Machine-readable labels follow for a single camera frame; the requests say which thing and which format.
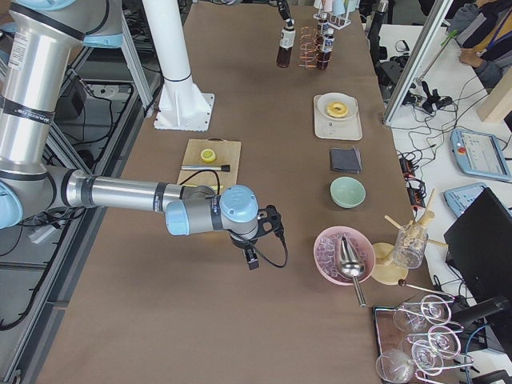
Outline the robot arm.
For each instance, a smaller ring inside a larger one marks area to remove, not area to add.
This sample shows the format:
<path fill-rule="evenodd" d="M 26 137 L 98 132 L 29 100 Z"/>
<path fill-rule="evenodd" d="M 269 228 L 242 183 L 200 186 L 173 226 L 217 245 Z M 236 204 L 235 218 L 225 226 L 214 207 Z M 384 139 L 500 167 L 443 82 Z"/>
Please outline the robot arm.
<path fill-rule="evenodd" d="M 274 206 L 235 185 L 140 182 L 46 166 L 42 153 L 54 121 L 70 52 L 77 46 L 117 48 L 123 42 L 119 1 L 13 1 L 16 23 L 1 91 L 1 225 L 11 227 L 46 210 L 100 206 L 162 213 L 173 235 L 228 232 L 248 267 L 262 258 L 256 241 L 284 235 Z"/>
<path fill-rule="evenodd" d="M 291 15 L 290 7 L 287 0 L 276 0 L 278 12 L 287 28 L 294 26 L 294 20 Z"/>

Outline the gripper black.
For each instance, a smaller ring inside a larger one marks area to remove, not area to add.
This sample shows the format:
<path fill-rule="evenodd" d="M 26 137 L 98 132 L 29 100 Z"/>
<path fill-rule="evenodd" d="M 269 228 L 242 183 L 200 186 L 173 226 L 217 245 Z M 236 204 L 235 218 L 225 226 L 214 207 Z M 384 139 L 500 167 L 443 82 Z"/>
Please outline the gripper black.
<path fill-rule="evenodd" d="M 259 260 L 255 243 L 258 239 L 273 233 L 285 245 L 284 225 L 282 216 L 273 205 L 259 208 L 256 216 L 256 233 L 248 238 L 229 230 L 230 239 L 236 247 L 243 250 L 249 270 L 259 268 Z"/>

